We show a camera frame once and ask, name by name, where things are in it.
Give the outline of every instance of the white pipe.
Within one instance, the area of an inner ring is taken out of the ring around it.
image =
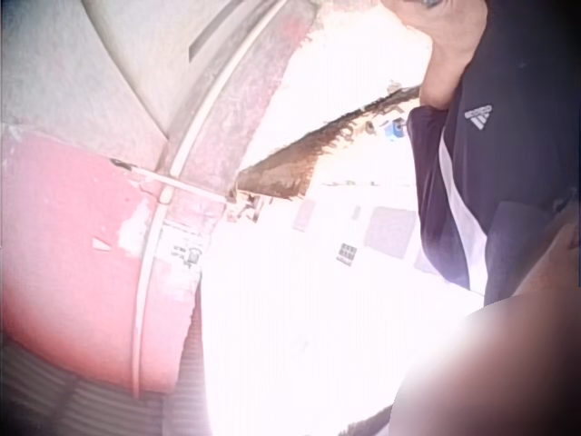
[[[186,135],[183,137],[180,143],[177,153],[173,158],[172,166],[170,167],[170,176],[172,179],[177,179],[180,177],[183,171],[183,167],[190,155],[190,151],[193,148],[193,144],[200,134],[206,118],[210,114],[220,92],[224,86],[228,83],[228,80],[234,73],[234,70],[242,60],[242,58],[248,53],[252,44],[260,36],[262,31],[266,26],[272,21],[277,13],[282,9],[287,3],[287,0],[279,0],[272,8],[266,13],[266,15],[259,21],[256,26],[251,30],[251,32],[246,36],[244,41],[236,50],[236,53],[231,57],[228,64],[220,71],[220,74],[216,78],[216,81],[212,84],[212,88],[206,94],[202,101],[202,105],[198,109],[198,112],[193,117],[192,124],[188,128]],[[155,258],[155,251],[157,250],[157,244],[162,233],[163,222],[168,213],[169,203],[173,198],[173,193],[175,188],[170,185],[165,185],[163,187],[162,193],[159,196],[159,203],[157,209],[155,210],[153,216],[152,226],[147,235],[147,242],[145,244],[145,250],[143,252],[142,258],[142,268],[139,274],[139,282],[137,283],[137,295],[135,297],[135,318],[134,318],[134,328],[133,328],[133,348],[132,348],[132,387],[133,396],[137,398],[139,396],[140,388],[140,373],[141,373],[141,347],[143,341],[143,316],[145,312],[145,304],[147,302],[147,293],[149,291],[149,282],[152,276],[153,260]]]

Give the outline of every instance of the blue object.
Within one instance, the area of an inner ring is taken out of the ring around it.
[[[386,124],[384,132],[390,141],[403,138],[405,136],[404,123],[405,122],[402,118],[398,118],[397,120],[390,121]]]

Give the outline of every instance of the brown branch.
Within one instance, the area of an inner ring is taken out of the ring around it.
[[[350,142],[356,120],[362,116],[386,114],[398,104],[418,96],[419,86],[398,90],[305,134],[300,140],[241,171],[236,181],[237,189],[285,199],[304,196],[319,157],[332,151],[340,138]]]

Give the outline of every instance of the peeling paint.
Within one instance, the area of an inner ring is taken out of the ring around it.
[[[111,251],[111,245],[109,245],[108,243],[104,243],[103,241],[101,241],[100,239],[97,239],[97,238],[93,238],[93,248],[95,250],[100,251],[100,252],[110,252]]]
[[[141,257],[145,246],[148,222],[151,211],[147,206],[147,200],[143,199],[130,218],[121,224],[117,234],[119,240],[117,246],[127,252],[131,257]]]

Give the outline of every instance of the metal grate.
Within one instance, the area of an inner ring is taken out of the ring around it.
[[[346,265],[351,266],[353,264],[353,260],[355,259],[355,254],[357,254],[357,248],[343,243],[341,248],[339,248],[339,255],[337,256],[337,260],[341,263],[345,263]]]

